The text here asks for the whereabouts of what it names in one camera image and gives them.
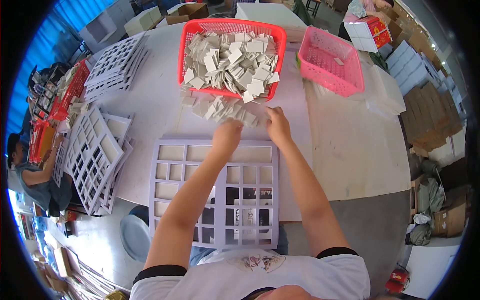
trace black sleeve trim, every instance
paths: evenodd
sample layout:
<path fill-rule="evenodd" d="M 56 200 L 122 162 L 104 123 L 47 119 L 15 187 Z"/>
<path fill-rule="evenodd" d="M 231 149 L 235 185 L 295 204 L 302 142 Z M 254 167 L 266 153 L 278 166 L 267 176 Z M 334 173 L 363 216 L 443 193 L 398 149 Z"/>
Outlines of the black sleeve trim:
<path fill-rule="evenodd" d="M 133 281 L 133 284 L 135 285 L 135 283 L 137 283 L 138 281 L 146 278 L 151 278 L 151 277 L 185 276 L 185 274 L 187 274 L 187 269 L 179 265 L 174 265 L 174 264 L 156 265 L 154 267 L 150 267 L 138 273 L 138 276 Z"/>
<path fill-rule="evenodd" d="M 319 255 L 317 255 L 317 258 L 322 259 L 324 257 L 333 256 L 333 255 L 340 255 L 340 254 L 351 254 L 351 255 L 359 256 L 358 253 L 356 253 L 355 251 L 353 251 L 350 248 L 333 247 L 333 248 L 328 248 L 327 250 L 323 250 Z"/>

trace pink plastic basket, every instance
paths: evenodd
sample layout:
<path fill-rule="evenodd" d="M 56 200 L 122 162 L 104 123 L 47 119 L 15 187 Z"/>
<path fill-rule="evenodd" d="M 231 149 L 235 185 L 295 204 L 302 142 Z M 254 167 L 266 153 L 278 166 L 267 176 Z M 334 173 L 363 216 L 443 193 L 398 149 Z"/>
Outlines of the pink plastic basket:
<path fill-rule="evenodd" d="M 344 63 L 338 64 L 339 58 Z M 308 27 L 299 51 L 302 77 L 348 97 L 363 92 L 363 73 L 357 50 L 321 29 Z"/>
<path fill-rule="evenodd" d="M 197 32 L 203 31 L 221 31 L 225 33 L 240 33 L 240 32 L 255 32 L 256 34 L 268 34 L 273 37 L 273 40 L 276 44 L 276 54 L 278 55 L 278 61 L 276 63 L 275 70 L 273 72 L 278 72 L 282 70 L 283 56 L 285 54 L 285 47 L 287 45 L 287 33 L 282 27 L 261 23 L 253 22 L 239 19 L 196 19 L 188 21 L 183 27 L 183 32 L 180 40 L 180 49 L 179 49 L 179 64 L 178 64 L 178 82 L 181 84 L 183 82 L 183 77 L 185 75 L 184 70 L 184 58 L 187 56 L 185 53 L 185 45 L 187 41 L 192 40 L 193 36 Z M 270 86 L 270 92 L 268 96 L 265 97 L 268 100 L 272 99 L 275 95 L 275 90 L 278 85 L 278 82 Z M 233 98 L 241 98 L 240 95 L 232 93 L 227 88 L 221 90 L 215 88 L 203 88 L 200 89 L 200 92 L 215 94 L 215 95 L 224 95 Z"/>

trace t-shirt print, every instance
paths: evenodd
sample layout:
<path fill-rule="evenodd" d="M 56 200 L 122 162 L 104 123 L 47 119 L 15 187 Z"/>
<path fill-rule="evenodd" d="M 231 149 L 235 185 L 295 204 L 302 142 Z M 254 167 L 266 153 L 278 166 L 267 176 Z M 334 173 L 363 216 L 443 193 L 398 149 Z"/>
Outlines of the t-shirt print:
<path fill-rule="evenodd" d="M 244 272 L 266 271 L 270 273 L 278 269 L 286 259 L 283 255 L 262 256 L 259 254 L 229 258 L 227 263 Z"/>

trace concrete floor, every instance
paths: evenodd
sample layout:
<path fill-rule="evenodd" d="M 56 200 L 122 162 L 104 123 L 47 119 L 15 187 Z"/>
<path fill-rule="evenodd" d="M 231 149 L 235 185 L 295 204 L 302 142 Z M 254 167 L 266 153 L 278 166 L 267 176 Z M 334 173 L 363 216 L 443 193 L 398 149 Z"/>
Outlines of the concrete floor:
<path fill-rule="evenodd" d="M 216 6 L 210 13 L 224 12 Z M 343 15 L 322 3 L 314 26 L 338 34 Z M 409 192 L 400 192 L 372 198 L 331 202 L 335 215 L 350 245 L 362 256 L 369 271 L 372 293 L 384 293 L 384 285 L 401 255 L 405 232 L 409 223 Z M 120 221 L 136 205 L 117 199 L 111 216 L 94 218 L 82 216 L 75 222 L 75 236 L 65 238 L 53 224 L 52 234 L 64 246 L 77 253 L 79 259 L 107 279 L 131 288 L 133 279 L 143 263 L 128 256 L 120 241 Z M 290 255 L 310 255 L 301 224 L 285 224 Z"/>

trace person's arm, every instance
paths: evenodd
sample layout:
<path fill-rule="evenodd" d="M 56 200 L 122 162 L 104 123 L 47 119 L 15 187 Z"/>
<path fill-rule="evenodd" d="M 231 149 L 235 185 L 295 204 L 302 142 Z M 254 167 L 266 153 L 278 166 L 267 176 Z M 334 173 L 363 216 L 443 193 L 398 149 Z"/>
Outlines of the person's arm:
<path fill-rule="evenodd" d="M 38 165 L 38 168 L 40 170 L 43 170 L 43 165 L 47 162 L 48 158 L 50 157 L 50 154 L 52 153 L 52 150 L 49 149 L 45 152 L 45 155 L 42 158 L 42 161 L 40 161 L 40 164 Z"/>
<path fill-rule="evenodd" d="M 47 166 L 44 170 L 37 172 L 25 170 L 22 172 L 22 179 L 24 180 L 26 185 L 32 186 L 50 180 L 50 178 L 52 177 L 53 169 L 55 167 L 55 158 L 57 157 L 57 151 L 60 143 L 63 141 L 63 138 L 63 135 L 59 135 L 55 138 L 53 148 L 49 154 L 47 161 L 45 162 Z"/>
<path fill-rule="evenodd" d="M 268 134 L 287 162 L 310 251 L 317 256 L 333 247 L 350 248 L 325 192 L 292 140 L 290 124 L 282 108 L 267 107 L 266 110 L 270 116 L 270 120 L 267 121 Z"/>
<path fill-rule="evenodd" d="M 347 8 L 347 12 L 359 18 L 363 18 L 368 15 L 362 0 L 353 0 L 352 2 L 350 2 Z"/>
<path fill-rule="evenodd" d="M 160 219 L 144 270 L 157 265 L 188 268 L 195 224 L 220 171 L 237 149 L 242 129 L 243 123 L 234 119 L 217 128 L 207 157 L 173 197 Z"/>

